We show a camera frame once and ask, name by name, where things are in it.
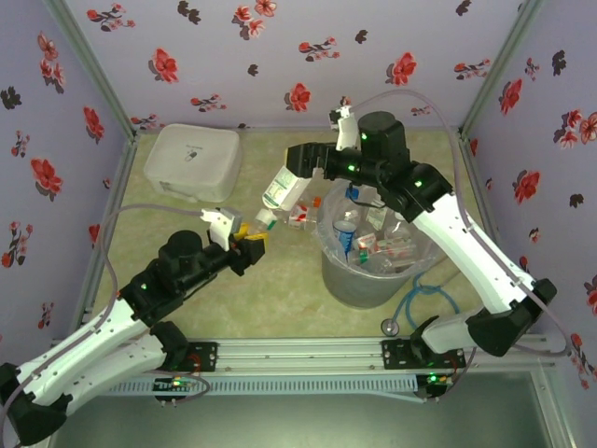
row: water bottle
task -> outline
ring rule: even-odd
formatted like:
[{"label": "water bottle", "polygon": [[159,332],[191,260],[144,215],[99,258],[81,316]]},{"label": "water bottle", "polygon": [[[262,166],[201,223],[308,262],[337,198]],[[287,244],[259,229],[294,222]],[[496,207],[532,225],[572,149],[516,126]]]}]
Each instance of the water bottle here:
[{"label": "water bottle", "polygon": [[355,188],[348,188],[344,193],[344,199],[336,206],[333,228],[336,238],[340,240],[344,254],[348,255],[353,246],[356,225],[360,219],[360,207],[353,201],[358,199],[359,191]]}]

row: small box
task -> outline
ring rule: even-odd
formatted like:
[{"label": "small box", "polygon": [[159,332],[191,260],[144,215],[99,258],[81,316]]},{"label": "small box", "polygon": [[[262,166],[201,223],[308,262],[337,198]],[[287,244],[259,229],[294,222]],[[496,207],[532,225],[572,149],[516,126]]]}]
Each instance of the small box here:
[{"label": "small box", "polygon": [[236,132],[170,124],[158,135],[143,172],[158,193],[221,203],[232,193],[241,160]]}]

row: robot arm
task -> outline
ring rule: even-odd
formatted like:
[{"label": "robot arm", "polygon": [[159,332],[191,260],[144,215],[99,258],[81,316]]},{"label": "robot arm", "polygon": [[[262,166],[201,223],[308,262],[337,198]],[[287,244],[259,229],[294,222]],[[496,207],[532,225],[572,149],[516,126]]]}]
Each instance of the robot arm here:
[{"label": "robot arm", "polygon": [[373,112],[357,125],[347,109],[330,114],[332,128],[340,131],[336,147],[320,143],[291,147],[285,167],[293,175],[307,178],[313,169],[322,168],[326,179],[343,178],[376,188],[389,208],[444,250],[479,293],[483,302],[479,312],[435,316],[417,328],[410,344],[418,359],[425,361],[434,353],[474,346],[503,356],[541,314],[519,286],[528,287],[545,304],[555,296],[555,286],[548,279],[535,281],[519,269],[469,218],[476,233],[518,276],[518,281],[512,282],[473,237],[472,229],[465,227],[450,183],[433,166],[410,160],[404,126],[392,114]]},{"label": "robot arm", "polygon": [[[241,217],[233,210],[205,210],[203,218],[211,223],[209,245],[203,247],[194,231],[178,231],[119,292],[114,306],[40,357],[19,367],[0,366],[2,405],[28,381],[7,412],[24,446],[44,440],[68,415],[123,379],[160,368],[172,370],[183,360],[187,339],[172,322],[160,321],[220,271],[231,268],[243,275],[265,253],[263,238],[246,236]],[[87,334],[85,341],[64,351]]]}]

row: purple wall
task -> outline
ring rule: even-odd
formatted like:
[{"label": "purple wall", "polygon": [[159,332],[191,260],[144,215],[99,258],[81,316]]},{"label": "purple wall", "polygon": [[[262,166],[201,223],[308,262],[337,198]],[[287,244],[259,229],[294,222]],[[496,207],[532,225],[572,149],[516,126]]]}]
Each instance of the purple wall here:
[{"label": "purple wall", "polygon": [[[503,248],[558,288],[550,308],[573,333],[561,369],[579,446],[597,443],[596,15],[591,0],[546,2],[471,133]],[[545,317],[539,328],[555,334]]]},{"label": "purple wall", "polygon": [[[66,3],[138,127],[236,128],[327,126],[342,96],[357,104],[404,82],[460,125],[521,0]],[[439,125],[429,110],[413,116],[417,100],[375,107],[407,126]]]},{"label": "purple wall", "polygon": [[39,0],[3,5],[0,57],[0,363],[19,364],[67,335],[125,137]]}]

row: cable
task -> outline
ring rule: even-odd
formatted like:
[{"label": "cable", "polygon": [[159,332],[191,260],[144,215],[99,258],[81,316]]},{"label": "cable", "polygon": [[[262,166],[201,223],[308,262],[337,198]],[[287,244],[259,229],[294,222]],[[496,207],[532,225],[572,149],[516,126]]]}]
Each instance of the cable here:
[{"label": "cable", "polygon": [[195,211],[183,210],[180,208],[167,207],[165,205],[156,205],[153,203],[133,203],[131,205],[125,205],[123,207],[120,207],[118,210],[112,212],[110,215],[108,215],[108,217],[105,219],[104,223],[100,226],[98,241],[99,241],[99,246],[100,246],[100,251],[102,253],[102,257],[104,258],[105,268],[107,269],[108,274],[110,275],[110,279],[112,281],[112,292],[111,292],[111,296],[110,296],[110,301],[106,305],[104,312],[100,315],[101,317],[98,320],[98,322],[94,328],[91,328],[87,333],[83,334],[78,339],[69,343],[66,347],[64,347],[64,349],[60,350],[54,356],[49,357],[37,369],[33,370],[33,372],[22,381],[22,383],[12,392],[12,394],[10,394],[10,396],[7,399],[7,402],[2,407],[2,411],[0,411],[0,448],[5,448],[5,445],[4,445],[4,423],[7,418],[8,409],[10,408],[10,405],[13,403],[13,401],[20,394],[20,392],[22,392],[33,381],[34,376],[41,374],[41,372],[44,369],[46,369],[52,362],[54,362],[56,359],[62,357],[66,353],[70,352],[73,348],[75,348],[79,344],[85,342],[92,334],[94,334],[94,332],[97,329],[99,329],[104,324],[104,322],[110,316],[110,313],[112,312],[112,309],[114,308],[114,304],[116,303],[116,298],[117,298],[117,294],[118,294],[118,280],[117,280],[114,268],[112,267],[112,263],[110,263],[110,259],[108,258],[108,251],[107,251],[107,247],[105,245],[105,237],[104,237],[105,228],[108,227],[108,224],[110,222],[112,222],[112,220],[115,219],[120,213],[127,211],[127,210],[132,210],[135,208],[161,210],[161,211],[165,211],[165,212],[172,212],[172,213],[177,213],[180,215],[187,215],[187,216],[191,216],[191,217],[201,217],[203,215],[202,211],[195,212]]},{"label": "cable", "polygon": [[188,403],[189,401],[192,401],[194,399],[200,399],[205,394],[207,394],[210,390],[212,390],[212,385],[210,385],[205,379],[201,378],[200,376],[192,375],[185,371],[148,371],[147,373],[153,373],[156,375],[165,375],[165,376],[170,376],[170,377],[180,376],[181,378],[187,378],[189,380],[193,380],[193,381],[202,383],[205,386],[205,390],[202,390],[201,392],[198,392],[196,394],[184,397],[183,399],[176,399],[173,401],[162,401],[162,403],[165,403],[165,404],[170,404],[170,405],[176,406],[178,403]]},{"label": "cable", "polygon": [[463,179],[460,173],[460,165],[458,163],[458,151],[459,151],[459,146],[458,143],[456,142],[453,132],[450,128],[450,125],[448,124],[448,121],[446,120],[445,116],[441,113],[441,111],[439,110],[439,108],[426,96],[424,96],[421,93],[418,93],[417,91],[411,91],[408,89],[396,89],[394,91],[385,91],[383,93],[380,93],[379,95],[375,95],[372,98],[369,98],[368,100],[364,101],[363,103],[359,104],[359,105],[355,105],[353,107],[353,112],[356,112],[357,110],[365,107],[366,105],[370,105],[378,100],[381,100],[382,98],[391,96],[391,95],[408,95],[408,96],[413,96],[415,98],[418,98],[419,100],[423,101],[424,103],[426,103],[427,105],[429,105],[434,112],[437,114],[437,116],[439,117],[439,120],[441,121],[442,126],[444,127],[444,129],[446,130],[446,133],[448,134],[448,137],[450,139],[450,148],[451,148],[451,156],[452,156],[452,162],[453,162],[453,168],[454,168],[454,184],[455,184],[455,192],[456,192],[456,202],[458,204],[458,211],[460,213],[460,219],[463,221],[463,223],[465,224],[465,228],[468,232],[470,232],[470,234],[473,236],[473,238],[475,238],[475,240],[477,241],[477,243],[479,243],[479,245],[485,250],[485,252],[487,252],[487,254],[492,257],[492,259],[497,263],[497,265],[502,268],[502,270],[506,273],[506,275],[512,280],[512,282],[514,282],[514,284],[518,284],[519,288],[527,295],[527,297],[530,297],[532,301],[534,301],[536,303],[536,305],[541,308],[541,310],[543,310],[550,318],[551,320],[554,322],[554,324],[556,325],[556,327],[558,328],[558,330],[562,333],[562,336],[565,340],[565,347],[560,350],[559,352],[549,352],[549,351],[544,351],[544,350],[535,350],[533,348],[530,347],[526,347],[524,345],[518,345],[517,343],[514,344],[514,347],[517,348],[518,350],[524,351],[524,352],[528,352],[528,353],[532,353],[534,355],[538,355],[541,357],[564,357],[564,356],[569,356],[570,353],[572,352],[572,344],[571,344],[571,340],[570,340],[570,333],[569,331],[567,331],[565,329],[565,325],[563,324],[563,322],[560,320],[559,317],[557,317],[555,314],[553,314],[551,312],[551,310],[547,307],[547,305],[545,303],[543,303],[534,293],[531,289],[529,289],[527,286],[525,286],[524,284],[520,283],[519,281],[519,277],[514,274],[509,267],[507,266],[507,264],[505,264],[497,254],[495,254],[492,249],[487,245],[487,243],[485,243],[485,241],[483,240],[483,238],[477,233],[477,231],[473,228],[472,226],[472,222],[470,221],[470,219],[468,218],[468,213],[466,212],[466,208],[465,208],[465,200],[464,200],[464,190],[463,190]]}]

